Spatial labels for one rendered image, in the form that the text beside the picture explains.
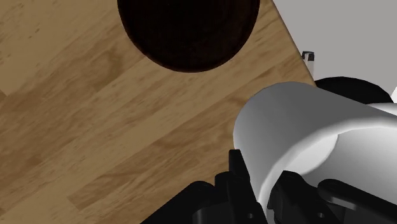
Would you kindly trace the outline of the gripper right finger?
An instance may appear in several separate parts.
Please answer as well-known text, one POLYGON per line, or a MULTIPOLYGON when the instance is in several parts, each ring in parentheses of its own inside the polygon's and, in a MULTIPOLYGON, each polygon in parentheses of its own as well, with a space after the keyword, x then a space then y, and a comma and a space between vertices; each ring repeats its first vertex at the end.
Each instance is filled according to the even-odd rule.
POLYGON ((283 171, 267 208, 276 224, 397 224, 397 205, 336 179, 316 187, 283 171))

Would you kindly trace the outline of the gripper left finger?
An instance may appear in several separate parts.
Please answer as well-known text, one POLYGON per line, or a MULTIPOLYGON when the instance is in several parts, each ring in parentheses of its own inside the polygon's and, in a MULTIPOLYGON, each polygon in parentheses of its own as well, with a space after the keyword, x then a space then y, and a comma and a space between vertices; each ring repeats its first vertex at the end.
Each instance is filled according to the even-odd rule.
POLYGON ((213 185, 190 183, 141 224, 268 224, 240 150, 228 152, 228 167, 213 185))

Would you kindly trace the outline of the white cylinder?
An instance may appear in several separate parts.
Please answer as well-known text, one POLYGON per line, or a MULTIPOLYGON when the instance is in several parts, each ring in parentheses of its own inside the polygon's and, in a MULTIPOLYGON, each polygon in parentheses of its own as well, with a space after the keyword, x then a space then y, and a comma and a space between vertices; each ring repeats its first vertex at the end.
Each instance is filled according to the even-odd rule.
POLYGON ((233 144, 265 216, 283 171, 336 179, 397 205, 397 104, 363 104, 305 83, 264 88, 240 110, 233 144))

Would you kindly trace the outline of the black round object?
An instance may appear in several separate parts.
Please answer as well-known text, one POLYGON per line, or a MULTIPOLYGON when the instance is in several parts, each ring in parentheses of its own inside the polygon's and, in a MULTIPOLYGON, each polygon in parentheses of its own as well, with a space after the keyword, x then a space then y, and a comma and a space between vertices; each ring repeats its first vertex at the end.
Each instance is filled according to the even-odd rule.
POLYGON ((380 86, 366 80, 345 76, 322 78, 315 81, 318 88, 363 103, 393 103, 391 96, 380 86))

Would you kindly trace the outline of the dark brown bowl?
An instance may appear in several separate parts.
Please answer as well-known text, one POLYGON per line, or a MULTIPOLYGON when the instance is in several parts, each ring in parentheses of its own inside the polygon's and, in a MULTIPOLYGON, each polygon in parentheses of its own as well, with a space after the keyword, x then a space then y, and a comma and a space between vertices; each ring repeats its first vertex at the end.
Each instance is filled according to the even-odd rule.
POLYGON ((250 37, 260 0, 117 0, 127 36, 154 63, 198 73, 235 56, 250 37))

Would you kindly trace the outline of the white post with dark cap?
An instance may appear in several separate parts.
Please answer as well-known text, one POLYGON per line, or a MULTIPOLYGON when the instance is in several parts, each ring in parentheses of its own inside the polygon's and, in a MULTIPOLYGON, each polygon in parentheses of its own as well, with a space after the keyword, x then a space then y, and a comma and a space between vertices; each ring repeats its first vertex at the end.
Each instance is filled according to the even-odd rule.
POLYGON ((314 75, 314 61, 315 61, 314 52, 303 51, 302 59, 303 59, 305 65, 307 66, 307 69, 308 69, 310 75, 313 76, 314 75))

